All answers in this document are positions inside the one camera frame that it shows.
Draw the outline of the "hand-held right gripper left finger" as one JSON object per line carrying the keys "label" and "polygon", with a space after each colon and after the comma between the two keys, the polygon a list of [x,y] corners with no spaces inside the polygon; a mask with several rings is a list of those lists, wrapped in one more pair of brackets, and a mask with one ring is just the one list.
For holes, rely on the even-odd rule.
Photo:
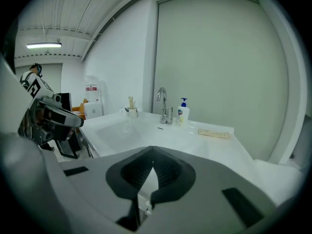
{"label": "hand-held right gripper left finger", "polygon": [[138,189],[121,170],[152,147],[101,158],[58,162],[52,155],[52,187],[69,222],[66,234],[154,234],[153,218],[142,224]]}

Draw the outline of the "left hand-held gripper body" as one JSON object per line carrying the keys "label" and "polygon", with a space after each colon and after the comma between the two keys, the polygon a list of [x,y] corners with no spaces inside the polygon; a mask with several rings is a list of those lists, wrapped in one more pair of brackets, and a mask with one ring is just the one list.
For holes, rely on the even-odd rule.
{"label": "left hand-held gripper body", "polygon": [[26,91],[32,97],[32,101],[21,120],[18,134],[21,137],[33,140],[38,145],[42,145],[49,142],[42,139],[42,128],[50,129],[59,125],[54,125],[52,123],[36,123],[36,102],[41,101],[63,108],[62,95],[54,93],[41,78],[36,78]]}

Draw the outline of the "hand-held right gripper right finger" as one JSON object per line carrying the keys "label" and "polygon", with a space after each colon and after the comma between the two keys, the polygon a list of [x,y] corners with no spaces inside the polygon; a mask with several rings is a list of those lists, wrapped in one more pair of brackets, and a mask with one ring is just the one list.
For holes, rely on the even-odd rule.
{"label": "hand-held right gripper right finger", "polygon": [[140,234],[240,234],[275,211],[257,186],[227,166],[154,147],[158,189]]}

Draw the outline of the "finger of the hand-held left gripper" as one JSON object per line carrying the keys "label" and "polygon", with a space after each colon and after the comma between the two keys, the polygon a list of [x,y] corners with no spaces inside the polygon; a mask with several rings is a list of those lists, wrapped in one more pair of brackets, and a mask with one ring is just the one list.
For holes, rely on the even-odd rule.
{"label": "finger of the hand-held left gripper", "polygon": [[42,139],[44,141],[60,140],[65,141],[71,137],[73,128],[54,126],[53,128],[42,128]]}
{"label": "finger of the hand-held left gripper", "polygon": [[65,127],[82,127],[83,118],[59,106],[36,102],[36,123],[52,123]]}

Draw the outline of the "orange seat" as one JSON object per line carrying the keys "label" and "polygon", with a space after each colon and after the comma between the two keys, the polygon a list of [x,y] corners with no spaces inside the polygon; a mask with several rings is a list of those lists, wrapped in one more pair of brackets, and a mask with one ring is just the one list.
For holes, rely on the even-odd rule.
{"label": "orange seat", "polygon": [[86,120],[86,115],[84,111],[84,104],[88,103],[88,100],[86,98],[83,99],[83,102],[80,104],[80,106],[72,107],[72,112],[83,118],[83,120]]}

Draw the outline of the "ceiling tube light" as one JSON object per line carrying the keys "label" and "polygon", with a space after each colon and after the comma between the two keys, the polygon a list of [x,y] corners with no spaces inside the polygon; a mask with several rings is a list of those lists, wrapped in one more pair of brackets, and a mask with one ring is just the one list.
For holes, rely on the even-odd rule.
{"label": "ceiling tube light", "polygon": [[27,44],[26,47],[28,49],[61,48],[61,43],[58,43],[58,42],[30,43],[30,44]]}

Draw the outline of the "white washbasin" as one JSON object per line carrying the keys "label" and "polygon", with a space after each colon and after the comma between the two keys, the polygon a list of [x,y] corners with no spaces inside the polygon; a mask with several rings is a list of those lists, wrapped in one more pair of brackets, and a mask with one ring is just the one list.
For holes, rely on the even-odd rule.
{"label": "white washbasin", "polygon": [[[228,132],[230,139],[198,134],[198,129]],[[190,121],[183,128],[161,124],[160,115],[139,112],[137,118],[120,112],[87,119],[80,129],[97,157],[117,154],[145,146],[158,146],[219,162],[259,186],[254,161],[234,135],[232,127]]]}

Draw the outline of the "white pump soap bottle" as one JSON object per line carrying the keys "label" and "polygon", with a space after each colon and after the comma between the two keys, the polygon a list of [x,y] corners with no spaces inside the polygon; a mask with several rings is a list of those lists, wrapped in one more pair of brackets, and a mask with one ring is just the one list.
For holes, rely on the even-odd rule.
{"label": "white pump soap bottle", "polygon": [[176,126],[185,127],[188,123],[190,109],[187,107],[186,98],[182,97],[182,103],[177,107]]}

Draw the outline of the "chrome faucet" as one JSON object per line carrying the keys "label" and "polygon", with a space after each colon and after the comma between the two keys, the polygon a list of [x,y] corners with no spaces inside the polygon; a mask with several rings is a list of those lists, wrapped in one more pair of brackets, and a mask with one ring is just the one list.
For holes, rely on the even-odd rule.
{"label": "chrome faucet", "polygon": [[164,87],[161,87],[156,95],[156,100],[160,101],[163,99],[162,111],[160,114],[160,123],[161,124],[172,124],[173,123],[173,107],[167,108],[167,93]]}

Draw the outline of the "large grey blind window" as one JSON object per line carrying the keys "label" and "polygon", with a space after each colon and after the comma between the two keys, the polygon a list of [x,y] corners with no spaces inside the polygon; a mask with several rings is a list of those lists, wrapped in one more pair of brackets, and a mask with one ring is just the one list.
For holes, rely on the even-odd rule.
{"label": "large grey blind window", "polygon": [[230,126],[254,159],[268,160],[288,104],[277,32],[249,0],[172,0],[159,5],[155,88],[190,120]]}

